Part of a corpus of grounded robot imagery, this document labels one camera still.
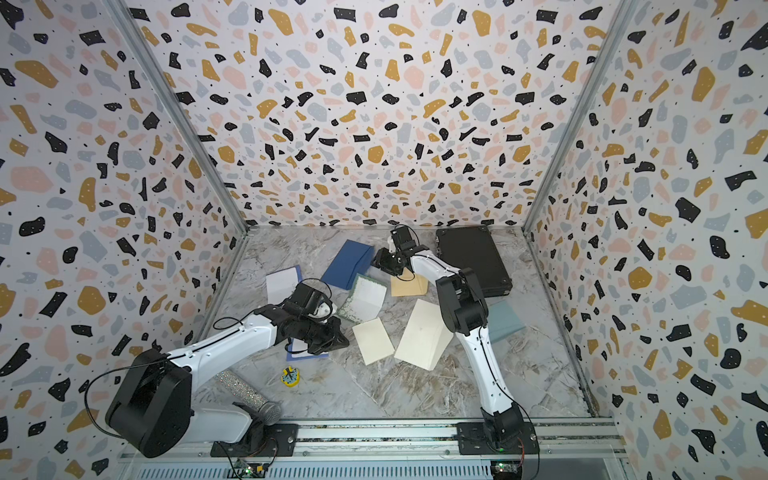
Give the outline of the white letter paper blue border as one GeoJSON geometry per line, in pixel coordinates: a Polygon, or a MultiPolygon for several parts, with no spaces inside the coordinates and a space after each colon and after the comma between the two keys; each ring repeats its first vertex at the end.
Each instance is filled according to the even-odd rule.
{"type": "Polygon", "coordinates": [[[317,360],[328,358],[328,353],[311,354],[308,352],[308,345],[298,339],[291,339],[286,345],[286,361],[295,362],[301,360],[317,360]]]}

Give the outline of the yellow envelope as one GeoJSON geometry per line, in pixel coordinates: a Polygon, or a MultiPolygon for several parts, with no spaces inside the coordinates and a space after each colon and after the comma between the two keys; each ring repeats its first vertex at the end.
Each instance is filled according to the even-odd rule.
{"type": "Polygon", "coordinates": [[[390,292],[393,297],[423,296],[429,282],[421,275],[405,269],[402,274],[391,276],[390,292]]]}

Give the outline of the dark blue envelope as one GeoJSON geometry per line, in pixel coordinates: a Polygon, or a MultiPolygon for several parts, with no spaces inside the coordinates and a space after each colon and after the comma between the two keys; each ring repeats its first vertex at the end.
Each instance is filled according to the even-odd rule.
{"type": "Polygon", "coordinates": [[[367,272],[373,256],[373,246],[346,240],[322,275],[321,280],[330,286],[350,290],[356,276],[367,272]]]}

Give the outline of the white letter paper green border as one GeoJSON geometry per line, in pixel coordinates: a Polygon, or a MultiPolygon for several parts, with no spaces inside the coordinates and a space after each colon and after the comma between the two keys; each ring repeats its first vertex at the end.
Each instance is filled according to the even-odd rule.
{"type": "Polygon", "coordinates": [[[338,310],[338,316],[353,323],[374,320],[386,295],[387,287],[383,283],[357,274],[347,299],[338,310]]]}

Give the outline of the cream envelope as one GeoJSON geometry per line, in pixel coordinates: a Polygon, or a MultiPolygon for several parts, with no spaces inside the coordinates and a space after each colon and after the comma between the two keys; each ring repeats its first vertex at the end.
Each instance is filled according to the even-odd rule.
{"type": "Polygon", "coordinates": [[[454,334],[446,327],[440,307],[419,299],[411,312],[394,357],[432,371],[454,334]]]}

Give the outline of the light teal envelope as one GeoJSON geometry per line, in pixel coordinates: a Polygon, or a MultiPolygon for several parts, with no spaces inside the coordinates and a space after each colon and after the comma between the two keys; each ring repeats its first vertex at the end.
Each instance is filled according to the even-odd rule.
{"type": "Polygon", "coordinates": [[[501,301],[489,306],[488,330],[492,343],[504,340],[525,328],[526,325],[507,301],[501,301]]]}

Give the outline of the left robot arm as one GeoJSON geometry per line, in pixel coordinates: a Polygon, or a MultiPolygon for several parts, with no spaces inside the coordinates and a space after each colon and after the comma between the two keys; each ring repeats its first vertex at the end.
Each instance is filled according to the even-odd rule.
{"type": "Polygon", "coordinates": [[[161,354],[140,354],[107,410],[107,425],[147,458],[180,443],[209,443],[218,456],[250,456],[268,441],[265,423],[243,402],[199,408],[194,393],[234,364],[288,339],[312,355],[348,347],[341,321],[323,293],[299,284],[281,303],[255,309],[233,326],[198,343],[161,354]]]}

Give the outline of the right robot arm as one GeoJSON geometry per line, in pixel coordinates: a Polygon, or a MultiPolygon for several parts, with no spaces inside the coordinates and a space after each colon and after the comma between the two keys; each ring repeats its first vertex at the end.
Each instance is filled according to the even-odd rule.
{"type": "Polygon", "coordinates": [[[527,413],[507,388],[492,350],[489,308],[476,273],[452,266],[418,242],[407,225],[390,231],[388,245],[371,265],[393,277],[410,270],[434,284],[443,323],[463,346],[480,394],[483,431],[489,447],[501,452],[524,445],[529,438],[527,413]]]}

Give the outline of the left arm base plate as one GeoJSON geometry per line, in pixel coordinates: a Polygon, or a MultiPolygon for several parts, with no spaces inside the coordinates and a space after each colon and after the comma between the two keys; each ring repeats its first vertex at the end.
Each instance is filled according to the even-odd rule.
{"type": "Polygon", "coordinates": [[[210,456],[232,460],[254,456],[291,457],[298,431],[298,424],[277,423],[266,426],[257,422],[235,443],[215,442],[211,446],[210,456]]]}

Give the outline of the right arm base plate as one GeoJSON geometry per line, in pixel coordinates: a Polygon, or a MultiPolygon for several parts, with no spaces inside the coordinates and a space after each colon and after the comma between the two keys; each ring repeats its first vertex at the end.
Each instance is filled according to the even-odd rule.
{"type": "Polygon", "coordinates": [[[456,424],[456,439],[461,455],[537,455],[540,450],[530,421],[524,421],[520,431],[502,443],[490,440],[483,422],[459,422],[456,424]]]}

